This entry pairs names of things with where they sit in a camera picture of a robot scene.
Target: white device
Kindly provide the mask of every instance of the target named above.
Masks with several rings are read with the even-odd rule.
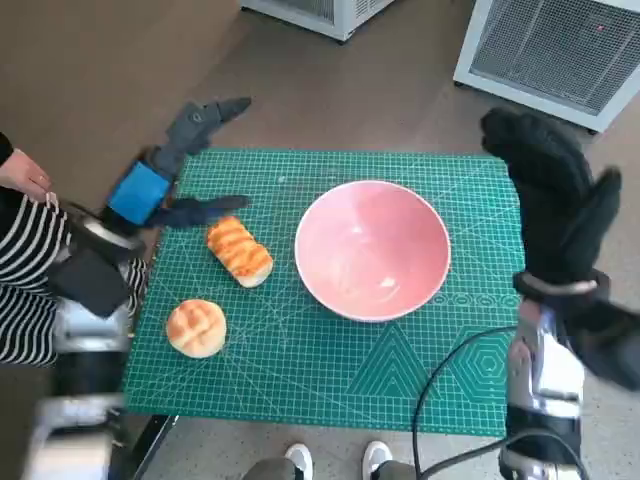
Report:
[[[640,0],[477,0],[454,81],[603,132],[640,90]]]
[[[346,42],[393,0],[240,0],[251,9]]]

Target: elongated bread roll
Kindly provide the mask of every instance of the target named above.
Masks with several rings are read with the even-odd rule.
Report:
[[[243,287],[257,287],[273,269],[267,249],[236,217],[221,218],[209,228],[207,246]]]

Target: speckled floor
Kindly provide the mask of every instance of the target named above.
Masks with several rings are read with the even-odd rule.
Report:
[[[187,98],[252,95],[251,110],[215,137],[223,146],[479,151],[478,119],[504,105],[456,89],[451,77],[471,0],[399,0],[344,47],[232,0],[13,2],[0,18],[0,128],[50,173],[56,190],[96,206],[145,144],[157,141]],[[596,138],[574,129],[594,170],[624,173],[623,207],[600,268],[619,301],[640,308],[640,101]],[[43,372],[0,369],[0,465],[18,478]],[[591,379],[584,457],[594,479],[637,478],[640,402]],[[317,479],[359,477],[373,438],[409,460],[405,433],[183,419],[148,479],[235,479],[256,461],[304,441]],[[486,439],[424,435],[424,463]],[[439,479],[498,478],[495,456]]]

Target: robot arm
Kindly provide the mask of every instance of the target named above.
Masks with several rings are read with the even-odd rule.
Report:
[[[507,164],[520,199],[526,270],[507,358],[507,435],[551,430],[580,454],[584,367],[628,390],[640,388],[638,316],[608,301],[594,270],[619,205],[621,177],[594,182],[580,148],[530,114],[493,110],[483,146]],[[553,438],[523,438],[501,450],[506,479],[580,480],[575,459]]]
[[[50,396],[38,406],[24,479],[124,478],[125,434],[121,383],[130,347],[119,265],[142,253],[141,228],[207,223],[246,206],[243,196],[208,201],[181,199],[162,207],[187,154],[208,145],[208,136],[242,113],[240,98],[206,107],[188,104],[168,129],[166,145],[134,162],[99,216],[69,212],[73,242],[48,272],[60,297]]]

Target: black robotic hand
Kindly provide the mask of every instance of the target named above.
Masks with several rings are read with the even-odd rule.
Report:
[[[483,147],[505,161],[520,198],[527,271],[555,285],[593,279],[620,206],[620,172],[607,169],[594,183],[579,146],[531,114],[494,109],[481,127]]]
[[[516,288],[561,314],[566,343],[592,373],[640,389],[640,316],[612,305],[608,277],[593,269],[620,206],[620,172],[607,169],[594,182],[580,148],[531,114],[495,109],[481,127],[483,147],[505,161],[520,198],[526,270],[547,284],[519,274]],[[548,288],[585,280],[598,288]]]

